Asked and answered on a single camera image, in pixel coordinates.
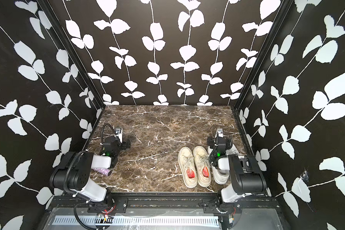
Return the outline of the red insole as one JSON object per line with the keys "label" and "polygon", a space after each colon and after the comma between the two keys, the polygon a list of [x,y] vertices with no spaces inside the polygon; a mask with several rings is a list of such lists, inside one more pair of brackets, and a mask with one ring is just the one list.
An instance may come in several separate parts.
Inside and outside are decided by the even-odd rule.
{"label": "red insole", "polygon": [[192,170],[191,168],[188,168],[186,170],[186,175],[189,179],[194,179],[196,177],[194,170]]}

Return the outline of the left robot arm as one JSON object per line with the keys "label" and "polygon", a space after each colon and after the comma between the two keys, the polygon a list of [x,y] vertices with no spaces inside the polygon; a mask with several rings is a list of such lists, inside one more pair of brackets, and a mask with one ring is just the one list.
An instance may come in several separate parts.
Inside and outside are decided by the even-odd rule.
{"label": "left robot arm", "polygon": [[130,148],[129,140],[123,141],[123,129],[103,125],[101,130],[101,146],[99,154],[83,150],[67,152],[50,177],[50,185],[72,195],[93,202],[103,202],[107,189],[90,178],[92,170],[110,175],[118,162],[121,151]]}

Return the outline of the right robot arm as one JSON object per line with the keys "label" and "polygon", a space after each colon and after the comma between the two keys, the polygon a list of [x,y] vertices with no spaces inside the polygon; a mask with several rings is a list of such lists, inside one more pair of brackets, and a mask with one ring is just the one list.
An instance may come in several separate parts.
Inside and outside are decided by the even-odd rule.
{"label": "right robot arm", "polygon": [[230,136],[218,128],[214,137],[208,137],[209,163],[214,180],[231,184],[218,194],[224,203],[234,203],[251,195],[263,195],[267,189],[265,178],[253,155],[240,154]]}

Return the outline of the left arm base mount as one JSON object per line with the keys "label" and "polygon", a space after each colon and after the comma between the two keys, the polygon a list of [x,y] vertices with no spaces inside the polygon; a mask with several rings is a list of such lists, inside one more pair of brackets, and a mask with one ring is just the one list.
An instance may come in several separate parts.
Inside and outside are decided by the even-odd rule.
{"label": "left arm base mount", "polygon": [[128,204],[128,198],[119,194],[107,194],[105,200],[102,202],[94,202],[88,208],[88,213],[94,214],[116,214],[125,213]]}

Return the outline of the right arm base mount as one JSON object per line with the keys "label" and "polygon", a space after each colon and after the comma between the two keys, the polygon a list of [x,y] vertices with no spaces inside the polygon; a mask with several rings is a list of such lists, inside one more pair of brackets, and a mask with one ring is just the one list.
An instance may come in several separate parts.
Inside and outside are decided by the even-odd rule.
{"label": "right arm base mount", "polygon": [[218,195],[204,197],[197,204],[206,214],[215,215],[236,215],[242,214],[242,206],[238,203],[225,203]]}

